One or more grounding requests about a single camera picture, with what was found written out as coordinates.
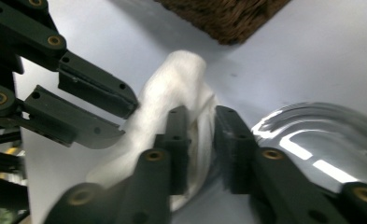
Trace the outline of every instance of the brown woven basket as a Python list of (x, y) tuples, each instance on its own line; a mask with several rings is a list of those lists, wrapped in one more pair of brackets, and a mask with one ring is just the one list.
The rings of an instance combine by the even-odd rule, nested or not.
[(155, 0), (222, 45), (244, 43), (289, 0)]

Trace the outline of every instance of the clear glass bowl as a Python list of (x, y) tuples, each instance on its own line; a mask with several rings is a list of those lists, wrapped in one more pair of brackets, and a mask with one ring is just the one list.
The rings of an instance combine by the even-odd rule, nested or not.
[(261, 147), (286, 151), (325, 189), (367, 183), (367, 117), (356, 111), (323, 103), (291, 105), (262, 119), (252, 132)]

